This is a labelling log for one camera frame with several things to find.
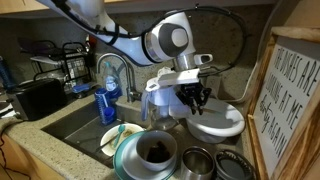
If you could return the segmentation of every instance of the stainless steel sink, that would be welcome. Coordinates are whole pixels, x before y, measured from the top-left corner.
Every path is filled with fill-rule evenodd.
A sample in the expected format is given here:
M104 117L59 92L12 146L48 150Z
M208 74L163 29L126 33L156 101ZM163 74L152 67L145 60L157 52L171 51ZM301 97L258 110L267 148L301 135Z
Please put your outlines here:
M100 146L102 136L121 121L138 124L143 128L149 125L149 120L140 120L139 111L116 106L116 112L115 122L107 126L102 125L96 104L90 103L42 130L112 168L112 158L102 151L95 153L96 148Z

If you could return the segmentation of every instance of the black dish rack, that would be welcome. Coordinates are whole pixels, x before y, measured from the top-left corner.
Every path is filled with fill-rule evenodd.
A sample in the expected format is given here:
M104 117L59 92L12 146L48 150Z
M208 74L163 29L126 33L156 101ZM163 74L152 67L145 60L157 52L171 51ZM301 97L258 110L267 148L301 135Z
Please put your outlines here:
M36 74L33 80L39 79L40 75L48 74L53 71L61 71L64 74L61 80L62 86L66 93L71 92L72 87L91 81L90 66L92 65L93 56L86 51L85 46L80 42L64 43L62 48L49 40L33 41L27 45L27 49L21 46L21 52L31 53L31 57L36 64ZM54 68L44 70L42 64L52 64Z

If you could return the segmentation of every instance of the chrome faucet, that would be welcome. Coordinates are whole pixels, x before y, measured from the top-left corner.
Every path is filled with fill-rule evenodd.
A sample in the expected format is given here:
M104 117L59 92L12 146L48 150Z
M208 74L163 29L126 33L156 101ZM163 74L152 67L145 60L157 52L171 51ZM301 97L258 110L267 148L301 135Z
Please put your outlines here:
M135 100L141 100L141 93L137 92L133 88L128 63L122 56L115 54L115 53L106 53L106 54L103 54L102 56L100 56L98 59L98 62L97 62L97 74L100 73L101 61L107 57L116 57L116 58L120 59L122 61L122 63L124 64L124 67L126 69L126 76L127 76L127 88L126 88L127 102L131 103L131 102L134 102Z

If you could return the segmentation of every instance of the blue dish soap bottle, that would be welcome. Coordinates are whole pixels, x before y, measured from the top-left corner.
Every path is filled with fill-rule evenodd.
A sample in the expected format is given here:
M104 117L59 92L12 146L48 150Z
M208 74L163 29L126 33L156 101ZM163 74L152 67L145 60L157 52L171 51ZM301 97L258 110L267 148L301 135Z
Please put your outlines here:
M119 78L114 68L111 67L109 62L105 62L105 65L106 65L105 72L104 72L105 88L109 92L110 100L116 101L122 95L122 91L119 85Z

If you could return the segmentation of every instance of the countertop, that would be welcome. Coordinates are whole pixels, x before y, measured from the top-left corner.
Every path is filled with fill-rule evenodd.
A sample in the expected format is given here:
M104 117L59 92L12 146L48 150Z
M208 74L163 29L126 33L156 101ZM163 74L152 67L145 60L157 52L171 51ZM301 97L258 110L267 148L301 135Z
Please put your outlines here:
M76 100L43 119L14 125L6 131L6 134L20 146L67 179L118 179L114 169L109 169L100 162L41 130L93 101L93 95ZM120 98L117 103L122 103L124 106L131 106L133 108L138 108L140 106L140 102L135 102L133 104L126 103L126 97ZM3 129L8 123L15 121L18 120L14 117L0 120L0 129ZM185 131L183 126L178 128L180 128L181 131ZM242 132L242 135L236 139L235 143L221 143L217 145L217 148L236 150L243 154L251 164L253 164L250 150L251 145L248 143L248 132L247 129L245 129ZM194 140L189 141L188 145L203 145L205 147L206 143ZM179 174L180 170L177 168L170 179L179 179Z

